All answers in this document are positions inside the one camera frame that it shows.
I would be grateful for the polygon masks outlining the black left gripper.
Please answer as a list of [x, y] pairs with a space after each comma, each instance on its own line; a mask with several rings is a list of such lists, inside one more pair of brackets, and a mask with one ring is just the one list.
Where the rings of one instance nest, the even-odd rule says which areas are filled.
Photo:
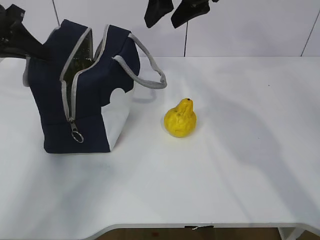
[[33, 37], [22, 24], [25, 12], [15, 4], [8, 8], [0, 5], [0, 56], [25, 57], [27, 54], [48, 61], [50, 50]]

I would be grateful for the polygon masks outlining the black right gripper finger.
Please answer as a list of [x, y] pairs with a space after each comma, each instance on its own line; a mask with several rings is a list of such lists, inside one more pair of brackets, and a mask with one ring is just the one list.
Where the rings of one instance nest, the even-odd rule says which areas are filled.
[[208, 0], [182, 0], [171, 16], [171, 23], [176, 29], [198, 16], [207, 14], [209, 11]]
[[152, 28], [163, 16], [174, 9], [172, 0], [149, 0], [144, 15], [147, 28]]

